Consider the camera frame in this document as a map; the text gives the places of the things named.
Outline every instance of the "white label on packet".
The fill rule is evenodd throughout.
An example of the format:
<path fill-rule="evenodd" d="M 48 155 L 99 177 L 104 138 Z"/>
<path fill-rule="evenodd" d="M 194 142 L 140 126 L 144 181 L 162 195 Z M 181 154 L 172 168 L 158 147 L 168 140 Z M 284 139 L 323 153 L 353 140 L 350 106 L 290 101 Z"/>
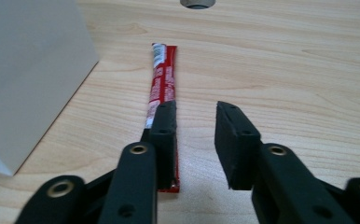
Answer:
<path fill-rule="evenodd" d="M 164 63 L 166 60 L 166 47 L 162 44 L 154 44 L 154 68 L 156 68 L 160 63 Z"/>
<path fill-rule="evenodd" d="M 151 129 L 151 127 L 153 126 L 154 116 L 159 104 L 160 104 L 160 100 L 152 101 L 148 104 L 147 120 L 145 121 L 146 129 Z"/>

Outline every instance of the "tabletop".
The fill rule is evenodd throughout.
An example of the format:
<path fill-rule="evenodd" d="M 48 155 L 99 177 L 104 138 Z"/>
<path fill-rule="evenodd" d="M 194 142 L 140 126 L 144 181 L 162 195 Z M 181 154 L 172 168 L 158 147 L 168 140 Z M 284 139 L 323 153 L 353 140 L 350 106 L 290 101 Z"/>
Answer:
<path fill-rule="evenodd" d="M 100 61 L 15 176 L 0 175 L 0 223 L 54 176 L 90 182 L 116 168 L 144 129 L 152 43 L 178 47 L 181 191 L 159 194 L 158 223 L 257 223 L 251 193 L 228 189 L 215 152 L 217 101 L 237 105 L 264 143 L 290 147 L 316 177 L 343 188 L 360 176 L 360 1 L 77 4 Z"/>

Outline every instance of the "wood grain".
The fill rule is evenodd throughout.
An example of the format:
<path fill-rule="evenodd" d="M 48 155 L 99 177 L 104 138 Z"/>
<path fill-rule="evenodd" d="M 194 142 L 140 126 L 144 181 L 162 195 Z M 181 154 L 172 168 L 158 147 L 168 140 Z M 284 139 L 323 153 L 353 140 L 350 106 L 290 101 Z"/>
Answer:
<path fill-rule="evenodd" d="M 239 106 L 263 141 L 292 148 L 343 188 L 360 176 L 360 1 L 79 0 L 100 62 L 26 163 L 0 175 L 0 223 L 56 175 L 86 182 L 117 166 L 144 128 L 151 43 L 178 46 L 181 193 L 159 223 L 257 223 L 250 192 L 228 190 L 215 154 L 215 104 Z"/>

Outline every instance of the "metal ring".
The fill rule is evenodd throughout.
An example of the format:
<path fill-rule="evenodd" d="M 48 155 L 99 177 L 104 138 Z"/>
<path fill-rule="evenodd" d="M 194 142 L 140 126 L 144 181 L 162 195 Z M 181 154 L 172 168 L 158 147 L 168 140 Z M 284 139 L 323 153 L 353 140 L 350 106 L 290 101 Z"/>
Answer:
<path fill-rule="evenodd" d="M 276 156 L 284 156 L 285 154 L 287 154 L 287 151 L 281 147 L 270 147 L 269 150 L 270 150 L 270 153 L 272 153 Z"/>
<path fill-rule="evenodd" d="M 145 152 L 147 152 L 147 147 L 145 146 L 134 146 L 133 148 L 131 148 L 130 150 L 131 154 L 143 154 Z"/>
<path fill-rule="evenodd" d="M 73 190 L 73 188 L 75 187 L 75 184 L 73 182 L 71 182 L 68 179 L 65 180 L 61 180 L 56 182 L 54 185 L 52 185 L 48 190 L 47 190 L 47 195 L 50 198 L 59 198 L 62 197 L 68 193 L 70 193 L 70 191 Z"/>

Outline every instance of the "white box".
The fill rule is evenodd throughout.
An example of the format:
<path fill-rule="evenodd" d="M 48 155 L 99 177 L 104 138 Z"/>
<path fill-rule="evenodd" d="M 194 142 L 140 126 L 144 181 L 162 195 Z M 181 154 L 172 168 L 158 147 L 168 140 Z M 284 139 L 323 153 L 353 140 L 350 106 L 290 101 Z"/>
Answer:
<path fill-rule="evenodd" d="M 97 62 L 73 0 L 0 0 L 0 173 L 17 172 Z"/>

